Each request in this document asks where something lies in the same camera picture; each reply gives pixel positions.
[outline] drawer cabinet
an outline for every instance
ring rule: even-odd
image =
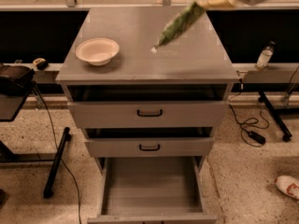
[[[103,176],[89,224],[217,219],[205,212],[199,172],[238,77],[206,14],[177,44],[150,52],[183,8],[92,7],[57,76]],[[120,45],[100,67],[74,52],[95,37]]]

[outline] cabinet top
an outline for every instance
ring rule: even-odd
[[[226,83],[237,81],[224,47],[204,14],[177,40],[150,50],[166,24],[184,7],[93,7],[69,51],[56,81],[100,83]],[[105,66],[76,57],[76,47],[92,38],[109,38],[120,53]]]

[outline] drawer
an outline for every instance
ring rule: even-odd
[[[126,138],[87,141],[91,157],[207,156],[213,138]]]
[[[224,101],[69,103],[79,128],[212,127],[221,124]]]
[[[106,159],[99,212],[89,224],[212,224],[192,157]]]
[[[102,84],[67,89],[75,102],[220,101],[227,84]]]

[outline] power cord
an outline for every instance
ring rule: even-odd
[[[39,98],[41,99],[42,103],[44,104],[44,106],[46,107],[46,110],[48,112],[48,115],[49,115],[49,119],[50,119],[50,125],[51,125],[51,128],[52,128],[52,132],[53,132],[53,137],[54,137],[54,143],[55,143],[55,146],[56,146],[56,149],[58,149],[58,145],[57,145],[57,140],[56,140],[56,135],[55,135],[55,131],[54,131],[54,125],[53,125],[53,121],[52,121],[52,118],[51,118],[51,115],[50,115],[50,112],[49,112],[49,109],[48,109],[48,106],[45,102],[45,100],[43,99],[37,85],[35,84],[35,88],[34,88],[34,91],[37,93],[37,95],[39,96]],[[65,169],[67,170],[67,172],[72,176],[73,180],[74,180],[74,183],[75,183],[75,186],[76,186],[76,189],[77,189],[77,195],[78,195],[78,223],[81,224],[81,200],[80,200],[80,193],[79,193],[79,189],[78,189],[78,183],[77,183],[77,180],[75,178],[75,176],[73,175],[73,173],[70,171],[70,169],[67,167],[67,165],[65,164],[63,158],[61,158],[61,161],[65,167]]]
[[[288,88],[285,90],[286,94],[285,96],[282,98],[282,103],[288,107],[289,106],[289,101],[290,101],[290,97],[292,95],[293,90],[295,90],[298,85],[297,84],[292,84],[292,79],[295,76],[295,74],[297,73],[299,69],[299,64],[297,65],[297,68],[295,69],[295,71],[292,73],[291,78],[289,80],[289,84],[288,84]]]
[[[240,95],[242,92],[238,93],[237,95],[233,96],[232,98],[229,99],[229,102],[235,98],[236,96]],[[245,121],[240,122],[237,117],[236,117],[236,113],[234,111],[234,108],[231,104],[229,104],[230,108],[233,111],[234,114],[234,118],[235,118],[235,122],[240,126],[241,128],[241,137],[243,139],[243,141],[253,147],[262,147],[265,144],[265,138],[263,136],[261,136],[260,134],[254,132],[254,131],[249,131],[248,128],[256,128],[256,129],[267,129],[269,128],[269,122],[268,120],[263,116],[263,111],[266,110],[267,112],[269,112],[267,109],[263,108],[260,110],[260,116],[261,118],[266,122],[266,125],[264,127],[258,126],[257,124],[260,122],[258,119],[252,117],[252,118],[248,118]],[[253,139],[254,141],[256,141],[257,143],[259,143],[260,145],[254,145],[252,143],[250,143],[249,141],[246,140],[246,138],[244,137],[244,133],[246,133],[249,138]]]

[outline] black metal leg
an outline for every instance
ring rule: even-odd
[[[277,113],[280,115],[298,115],[299,108],[277,108]]]
[[[6,193],[2,189],[0,189],[0,209],[4,205],[6,198],[7,198]]]
[[[48,178],[45,190],[44,190],[44,198],[50,198],[53,195],[52,186],[55,181],[59,163],[60,163],[63,153],[64,153],[65,143],[66,143],[66,141],[69,141],[69,139],[70,139],[69,128],[66,127],[66,128],[64,128],[63,137],[60,141],[60,145],[58,146],[57,153],[56,153],[55,159],[53,161],[53,165],[50,169],[49,178]]]
[[[289,142],[291,140],[291,137],[292,137],[291,132],[288,130],[287,126],[282,121],[280,115],[278,114],[276,109],[272,106],[272,104],[269,102],[269,100],[267,99],[265,94],[262,91],[259,91],[259,94],[261,96],[259,101],[265,103],[265,105],[267,106],[267,108],[268,108],[269,112],[271,113],[273,119],[276,121],[276,123],[279,126],[279,128],[281,129],[281,131],[283,131],[283,133],[284,133],[284,135],[282,137],[283,141],[284,142]]]
[[[65,143],[70,140],[70,137],[71,135],[69,134],[69,128],[65,127],[56,153],[15,154],[0,141],[0,163],[53,161],[49,178],[44,190],[44,198],[50,198],[53,195],[52,186],[54,184],[59,164],[64,153]]]

